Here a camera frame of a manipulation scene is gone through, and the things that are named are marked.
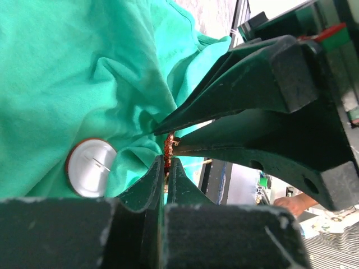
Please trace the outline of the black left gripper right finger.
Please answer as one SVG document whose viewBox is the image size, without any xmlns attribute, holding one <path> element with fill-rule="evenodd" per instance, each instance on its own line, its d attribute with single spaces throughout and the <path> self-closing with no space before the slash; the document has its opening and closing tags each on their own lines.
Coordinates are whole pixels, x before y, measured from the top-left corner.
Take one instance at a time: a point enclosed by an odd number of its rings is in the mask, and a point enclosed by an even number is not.
<svg viewBox="0 0 359 269">
<path fill-rule="evenodd" d="M 213 205 L 214 203 L 187 177 L 178 158 L 173 158 L 168 178 L 167 204 L 182 206 Z"/>
</svg>

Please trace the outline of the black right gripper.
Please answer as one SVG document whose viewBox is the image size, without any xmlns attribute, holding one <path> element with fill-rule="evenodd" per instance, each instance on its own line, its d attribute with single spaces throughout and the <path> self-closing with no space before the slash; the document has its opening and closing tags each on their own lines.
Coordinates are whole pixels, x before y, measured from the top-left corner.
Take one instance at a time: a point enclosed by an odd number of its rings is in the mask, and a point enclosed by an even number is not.
<svg viewBox="0 0 359 269">
<path fill-rule="evenodd" d="M 245 42 L 292 35 L 321 49 L 335 83 L 338 113 L 358 161 L 358 1 L 304 1 L 268 18 L 265 12 L 238 26 Z"/>
</svg>

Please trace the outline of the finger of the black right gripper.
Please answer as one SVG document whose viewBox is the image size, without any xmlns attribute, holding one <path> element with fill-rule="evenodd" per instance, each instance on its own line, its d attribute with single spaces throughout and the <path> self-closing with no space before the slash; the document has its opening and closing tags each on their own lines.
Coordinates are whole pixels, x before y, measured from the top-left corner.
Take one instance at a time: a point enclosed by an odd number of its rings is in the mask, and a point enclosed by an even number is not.
<svg viewBox="0 0 359 269">
<path fill-rule="evenodd" d="M 289 114 L 317 98 L 305 53 L 294 36 L 244 43 L 221 56 L 153 132 L 161 135 L 246 109 Z"/>
<path fill-rule="evenodd" d="M 358 130 L 334 112 L 247 110 L 183 136 L 173 152 L 259 169 L 328 210 L 358 204 Z"/>
</svg>

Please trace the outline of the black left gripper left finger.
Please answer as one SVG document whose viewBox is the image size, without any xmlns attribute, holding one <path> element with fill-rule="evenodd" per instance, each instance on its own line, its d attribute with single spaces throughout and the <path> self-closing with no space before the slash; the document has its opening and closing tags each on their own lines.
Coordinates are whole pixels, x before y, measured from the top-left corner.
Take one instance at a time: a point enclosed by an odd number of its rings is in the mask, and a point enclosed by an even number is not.
<svg viewBox="0 0 359 269">
<path fill-rule="evenodd" d="M 117 196 L 101 268 L 159 268 L 163 213 L 163 156 Z"/>
</svg>

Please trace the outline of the gold brooch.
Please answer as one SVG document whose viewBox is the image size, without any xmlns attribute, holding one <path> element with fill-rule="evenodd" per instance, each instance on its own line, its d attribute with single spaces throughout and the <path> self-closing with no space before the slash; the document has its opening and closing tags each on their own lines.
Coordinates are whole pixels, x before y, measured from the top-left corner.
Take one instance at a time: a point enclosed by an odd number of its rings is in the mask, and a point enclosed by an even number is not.
<svg viewBox="0 0 359 269">
<path fill-rule="evenodd" d="M 174 135 L 174 132 L 168 134 L 164 141 L 164 168 L 169 170 L 171 167 L 171 159 L 173 155 L 173 146 L 178 146 L 180 138 Z"/>
</svg>

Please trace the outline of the green garment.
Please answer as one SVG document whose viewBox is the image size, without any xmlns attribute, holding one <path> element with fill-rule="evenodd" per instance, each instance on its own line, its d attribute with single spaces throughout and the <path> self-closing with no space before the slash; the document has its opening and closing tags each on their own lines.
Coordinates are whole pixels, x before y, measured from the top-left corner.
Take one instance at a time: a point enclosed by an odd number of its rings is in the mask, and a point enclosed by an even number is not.
<svg viewBox="0 0 359 269">
<path fill-rule="evenodd" d="M 2 1 L 1 197 L 74 197 L 65 162 L 88 138 L 117 150 L 105 194 L 119 195 L 230 42 L 173 1 Z"/>
</svg>

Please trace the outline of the person's hand in background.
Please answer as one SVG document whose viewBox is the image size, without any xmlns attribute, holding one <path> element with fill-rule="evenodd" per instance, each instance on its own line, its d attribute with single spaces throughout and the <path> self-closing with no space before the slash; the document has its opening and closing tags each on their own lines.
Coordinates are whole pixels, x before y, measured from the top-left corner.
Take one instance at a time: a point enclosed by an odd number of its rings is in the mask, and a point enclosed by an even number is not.
<svg viewBox="0 0 359 269">
<path fill-rule="evenodd" d="M 293 216 L 299 217 L 304 211 L 319 203 L 305 193 L 293 197 L 277 198 L 273 205 L 286 208 Z"/>
</svg>

